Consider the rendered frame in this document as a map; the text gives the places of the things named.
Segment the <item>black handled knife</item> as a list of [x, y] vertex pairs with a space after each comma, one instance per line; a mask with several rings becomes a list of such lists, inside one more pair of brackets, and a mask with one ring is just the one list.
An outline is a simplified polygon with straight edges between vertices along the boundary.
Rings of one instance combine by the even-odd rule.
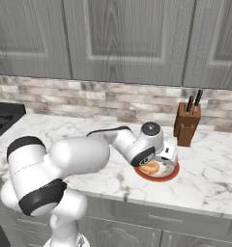
[[189, 113], [190, 109], [191, 109], [191, 106], [193, 104], [193, 100], [194, 100], [194, 96], [190, 96], [189, 97], [189, 100], [188, 100], [188, 104], [187, 104], [187, 109], [186, 109], [186, 114]]
[[199, 104], [199, 102], [200, 102], [200, 99], [201, 99], [202, 95], [203, 95], [203, 90], [199, 89], [199, 90], [198, 90], [198, 93], [197, 93], [197, 95], [196, 95], [195, 102], [194, 102], [194, 107], [197, 107], [197, 106], [198, 106], [198, 104]]

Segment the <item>black hob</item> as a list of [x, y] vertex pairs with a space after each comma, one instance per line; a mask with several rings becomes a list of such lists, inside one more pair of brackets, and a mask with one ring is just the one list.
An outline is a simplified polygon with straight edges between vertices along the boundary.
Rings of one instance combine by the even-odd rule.
[[23, 104], [0, 102], [0, 137], [25, 114]]

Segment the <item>brown wooden knife block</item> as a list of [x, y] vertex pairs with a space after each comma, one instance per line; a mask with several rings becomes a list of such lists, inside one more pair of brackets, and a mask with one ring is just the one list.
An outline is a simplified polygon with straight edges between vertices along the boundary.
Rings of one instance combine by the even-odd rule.
[[187, 113], [187, 104], [180, 102], [174, 123], [173, 136], [177, 138], [177, 145], [180, 147], [189, 147], [196, 128], [201, 119], [201, 105], [191, 106]]

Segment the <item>grey wall cupboard door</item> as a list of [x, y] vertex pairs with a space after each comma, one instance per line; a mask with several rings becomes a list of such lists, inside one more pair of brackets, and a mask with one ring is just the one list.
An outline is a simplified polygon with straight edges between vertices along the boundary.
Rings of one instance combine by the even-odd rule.
[[0, 0], [0, 75], [72, 77], [62, 0]]
[[179, 86], [194, 0], [63, 0], [74, 79]]
[[184, 86], [232, 90], [232, 0], [196, 0]]

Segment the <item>red round plate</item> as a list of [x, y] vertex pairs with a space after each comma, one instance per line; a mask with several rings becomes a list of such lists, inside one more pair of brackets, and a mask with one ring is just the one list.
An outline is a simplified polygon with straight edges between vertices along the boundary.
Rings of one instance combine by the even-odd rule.
[[135, 172], [136, 172], [139, 176], [141, 176], [142, 178], [145, 178], [145, 179], [147, 179], [147, 180], [155, 181], [155, 182], [162, 182], [162, 181], [169, 181], [169, 180], [172, 180], [172, 179], [174, 179], [174, 178], [178, 175], [178, 173], [179, 173], [179, 171], [180, 171], [179, 162], [177, 162], [177, 166], [176, 166], [176, 168], [174, 169], [174, 172], [173, 172], [171, 175], [167, 176], [167, 177], [155, 177], [154, 174], [152, 174], [152, 175], [146, 175], [146, 174], [142, 173], [142, 172], [139, 170], [139, 167], [135, 167], [135, 168], [134, 168]]

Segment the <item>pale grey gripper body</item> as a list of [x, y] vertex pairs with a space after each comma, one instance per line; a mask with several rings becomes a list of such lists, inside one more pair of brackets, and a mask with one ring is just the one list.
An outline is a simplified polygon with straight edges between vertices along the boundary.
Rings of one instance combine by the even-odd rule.
[[177, 166], [178, 156], [174, 156], [172, 159], [166, 157], [156, 157], [154, 161], [159, 165], [158, 170], [154, 173], [155, 177], [167, 177], [174, 172]]

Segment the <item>grey drawer front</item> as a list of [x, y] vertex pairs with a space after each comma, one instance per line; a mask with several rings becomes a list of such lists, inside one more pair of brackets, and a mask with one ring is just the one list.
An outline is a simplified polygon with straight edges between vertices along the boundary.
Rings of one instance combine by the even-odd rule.
[[30, 231], [30, 232], [34, 232], [34, 233], [51, 235], [51, 228], [49, 227], [49, 216], [48, 215], [44, 215], [41, 217], [31, 217], [31, 218], [40, 218], [43, 220], [44, 219], [48, 220], [48, 226], [47, 227], [17, 222], [17, 218], [19, 218], [19, 217], [30, 218], [30, 216], [26, 216], [22, 212], [15, 212], [12, 209], [5, 207], [2, 204], [1, 199], [0, 199], [0, 223], [3, 226], [16, 228], [19, 230]]
[[[88, 215], [94, 218], [232, 242], [231, 219], [95, 197], [88, 197], [88, 202]], [[149, 212], [163, 217], [182, 218], [183, 223], [178, 224], [152, 219], [148, 217]]]

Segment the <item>golden brown pastry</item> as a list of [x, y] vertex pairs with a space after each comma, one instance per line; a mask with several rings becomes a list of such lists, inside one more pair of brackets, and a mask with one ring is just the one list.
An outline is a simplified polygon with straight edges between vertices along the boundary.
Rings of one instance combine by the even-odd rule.
[[139, 170], [146, 175], [152, 175], [156, 173], [159, 170], [159, 168], [159, 163], [156, 160], [152, 160], [146, 163], [145, 165], [140, 166]]

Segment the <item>grey base cupboard door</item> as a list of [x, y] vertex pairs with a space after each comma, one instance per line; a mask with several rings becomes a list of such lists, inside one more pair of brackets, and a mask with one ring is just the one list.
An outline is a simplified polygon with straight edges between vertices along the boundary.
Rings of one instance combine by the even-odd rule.
[[161, 230], [92, 217], [79, 221], [79, 229], [91, 247], [150, 247], [155, 233], [155, 247], [160, 246]]
[[167, 240], [170, 235], [172, 235], [171, 247], [232, 247], [232, 242], [169, 231], [162, 233], [160, 247], [167, 247]]

